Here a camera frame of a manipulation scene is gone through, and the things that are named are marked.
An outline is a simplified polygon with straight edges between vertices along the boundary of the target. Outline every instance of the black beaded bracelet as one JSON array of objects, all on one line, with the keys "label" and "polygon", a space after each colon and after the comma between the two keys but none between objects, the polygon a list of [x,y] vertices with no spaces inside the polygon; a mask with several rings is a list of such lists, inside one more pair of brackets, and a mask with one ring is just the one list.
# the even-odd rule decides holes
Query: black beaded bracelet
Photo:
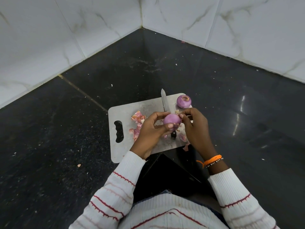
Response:
[{"label": "black beaded bracelet", "polygon": [[219,162],[219,161],[222,160],[222,159],[223,159],[223,158],[220,158],[220,159],[218,159],[218,160],[216,160],[216,161],[214,161],[214,162],[208,164],[208,165],[207,165],[206,167],[204,167],[204,168],[207,169],[207,168],[209,168],[211,165],[214,165],[215,163]]}]

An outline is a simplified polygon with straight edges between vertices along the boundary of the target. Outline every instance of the knife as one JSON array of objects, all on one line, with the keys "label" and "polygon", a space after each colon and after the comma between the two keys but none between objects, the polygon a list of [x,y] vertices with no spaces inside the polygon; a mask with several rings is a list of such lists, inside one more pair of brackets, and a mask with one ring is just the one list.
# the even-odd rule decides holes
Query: knife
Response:
[{"label": "knife", "polygon": [[[165,112],[170,112],[170,106],[168,104],[168,100],[167,100],[167,96],[165,94],[165,91],[163,89],[161,89],[161,98],[162,98],[162,102],[163,102],[163,108],[164,108],[164,111]],[[175,139],[177,137],[177,133],[176,133],[176,130],[174,130],[170,136]]]}]

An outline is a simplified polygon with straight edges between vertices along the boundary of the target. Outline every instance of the hand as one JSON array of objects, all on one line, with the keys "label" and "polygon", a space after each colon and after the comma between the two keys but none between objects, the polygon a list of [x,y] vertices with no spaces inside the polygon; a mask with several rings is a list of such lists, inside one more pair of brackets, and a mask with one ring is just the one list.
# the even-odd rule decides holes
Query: hand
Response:
[{"label": "hand", "polygon": [[[193,123],[186,115],[193,116]],[[204,160],[217,155],[209,135],[208,120],[196,108],[187,108],[180,115],[185,125],[185,133],[189,142],[200,153]]]},{"label": "hand", "polygon": [[137,154],[140,158],[146,159],[149,157],[151,150],[158,143],[160,137],[170,134],[173,124],[156,125],[157,120],[164,119],[170,112],[154,112],[143,123],[140,134],[131,147],[130,151]]}]

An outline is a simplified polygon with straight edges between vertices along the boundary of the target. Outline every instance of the person's left hand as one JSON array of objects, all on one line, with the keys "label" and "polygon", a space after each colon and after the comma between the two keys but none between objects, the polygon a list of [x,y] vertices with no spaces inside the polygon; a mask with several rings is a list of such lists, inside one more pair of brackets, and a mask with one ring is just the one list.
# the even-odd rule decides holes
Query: person's left hand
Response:
[{"label": "person's left hand", "polygon": [[130,151],[137,154],[140,158],[149,157],[151,150],[158,143],[160,137],[172,132],[173,124],[156,125],[157,120],[164,119],[170,112],[154,112],[143,123],[140,134],[131,147]]}]

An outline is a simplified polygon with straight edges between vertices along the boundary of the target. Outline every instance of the striped sweater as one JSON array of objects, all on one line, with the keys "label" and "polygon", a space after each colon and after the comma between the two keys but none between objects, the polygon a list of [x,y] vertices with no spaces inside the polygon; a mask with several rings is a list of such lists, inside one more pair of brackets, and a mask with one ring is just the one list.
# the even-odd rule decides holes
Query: striped sweater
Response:
[{"label": "striped sweater", "polygon": [[[69,229],[227,228],[208,208],[173,194],[160,194],[132,207],[144,164],[138,155],[127,152]],[[212,175],[209,182],[231,229],[278,228],[231,169]]]}]

